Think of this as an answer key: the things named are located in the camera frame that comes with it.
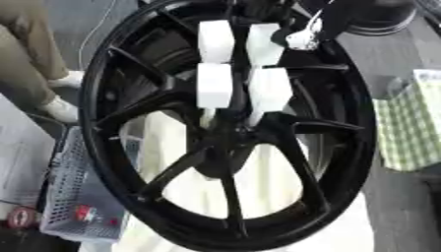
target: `black alloy wheel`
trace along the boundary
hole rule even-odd
[[[287,68],[294,92],[288,111],[267,113],[257,127],[247,126],[250,64],[244,44],[249,26],[285,20],[246,17],[232,2],[163,0],[137,11],[100,46],[81,93],[84,139],[104,184],[159,235],[197,251],[273,249],[320,230],[357,195],[375,148],[369,92],[335,41],[312,52],[286,51],[278,66]],[[236,38],[230,62],[234,94],[230,107],[203,129],[196,106],[197,27],[218,19],[230,20]],[[127,158],[119,131],[129,120],[154,111],[167,111],[186,125],[188,153],[146,183]],[[309,158],[297,139],[307,143]],[[234,173],[260,144],[281,151],[301,179],[303,193],[279,212],[245,219]],[[198,215],[163,197],[164,187],[189,167],[221,182],[226,219]]]

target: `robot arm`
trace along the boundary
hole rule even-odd
[[[272,36],[272,41],[293,50],[315,50],[321,41],[334,39],[347,29],[357,7],[354,0],[331,0],[318,11],[302,31],[282,28]]]

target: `cable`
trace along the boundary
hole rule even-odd
[[[57,120],[54,120],[52,118],[45,117],[45,116],[42,116],[42,115],[32,114],[32,113],[26,113],[26,115],[28,115],[30,117],[34,117],[34,118],[40,119],[40,120],[43,120],[43,121],[49,121],[51,123],[57,124],[61,128],[61,136],[62,137],[65,136],[66,133],[67,133],[67,126],[64,125],[63,123],[57,121]]]
[[[18,207],[22,207],[25,209],[30,209],[30,210],[36,210],[36,208],[32,208],[32,207],[28,207],[19,203],[15,203],[15,202],[11,202],[11,201],[5,201],[5,200],[0,200],[0,203],[4,203],[4,204],[9,204],[9,205],[14,205],[14,206],[18,206]]]
[[[89,40],[91,40],[92,36],[94,36],[94,34],[99,30],[99,28],[101,28],[102,25],[104,25],[104,22],[109,17],[109,15],[112,12],[113,8],[115,7],[117,1],[118,0],[112,0],[112,2],[107,7],[104,15],[102,16],[101,20],[99,20],[98,24],[88,33],[88,35],[85,37],[85,39],[81,43],[80,48],[78,49],[78,66],[80,67],[81,71],[85,70],[84,65],[83,65],[83,51],[84,51],[86,45],[88,44]]]

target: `beige pants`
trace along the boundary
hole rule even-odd
[[[47,80],[68,74],[39,0],[0,0],[0,85],[35,105],[51,102]]]

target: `person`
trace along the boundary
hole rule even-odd
[[[83,75],[67,69],[39,0],[0,0],[0,85],[55,119],[75,123],[78,108],[52,89],[77,89]]]

